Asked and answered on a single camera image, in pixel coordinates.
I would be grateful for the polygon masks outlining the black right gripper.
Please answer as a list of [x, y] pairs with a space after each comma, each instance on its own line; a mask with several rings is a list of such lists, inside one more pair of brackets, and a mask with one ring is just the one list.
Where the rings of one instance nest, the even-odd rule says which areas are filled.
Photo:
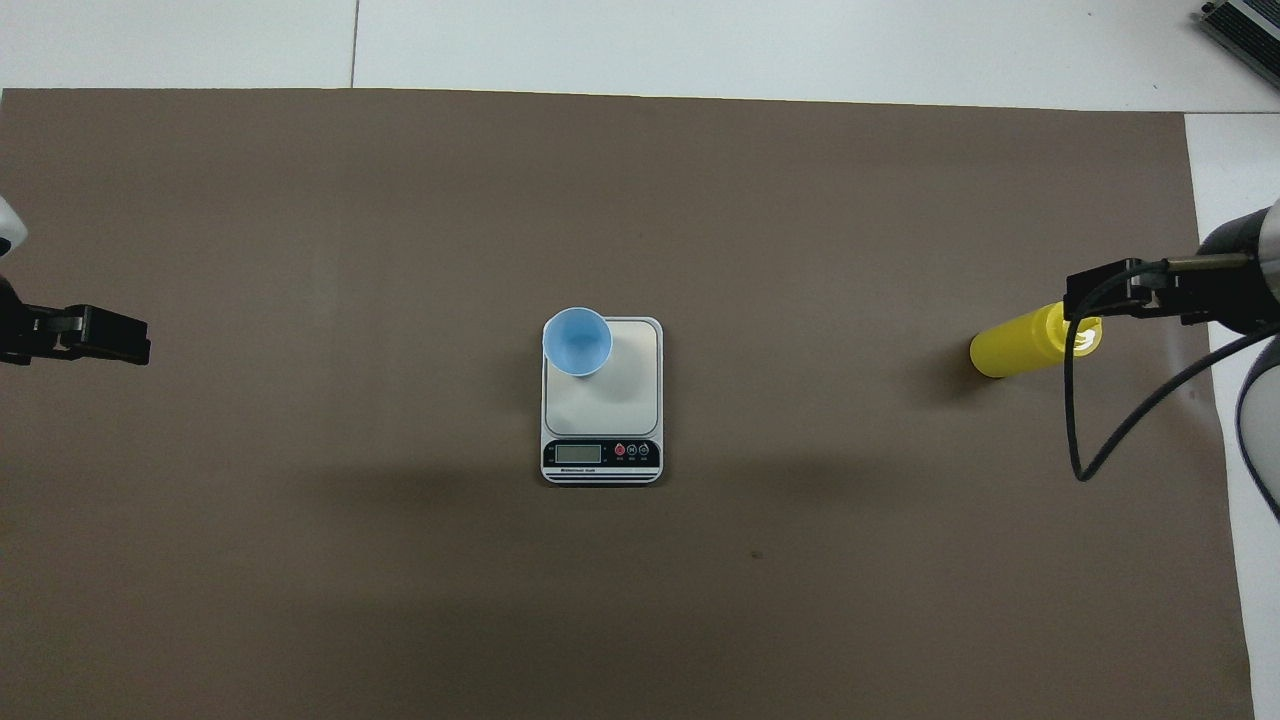
[[[1221, 224], [1197, 251], [1199, 256], [1245, 254], [1244, 265], [1194, 272], [1190, 287], [1210, 319], [1248, 334], [1279, 319], [1279, 210], [1263, 208]], [[1187, 315], [1187, 293], [1169, 264], [1137, 264], [1135, 258], [1070, 274], [1065, 279], [1064, 319], [1123, 315], [1138, 319]]]

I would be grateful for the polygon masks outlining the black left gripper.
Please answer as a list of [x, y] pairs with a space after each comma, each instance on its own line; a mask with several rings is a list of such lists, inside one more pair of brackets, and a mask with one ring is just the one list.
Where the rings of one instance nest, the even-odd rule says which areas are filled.
[[[20, 347], [24, 336], [26, 352]], [[1, 363], [28, 366], [37, 357], [96, 357], [146, 366], [150, 354], [146, 322], [91, 305], [26, 306], [1, 275]]]

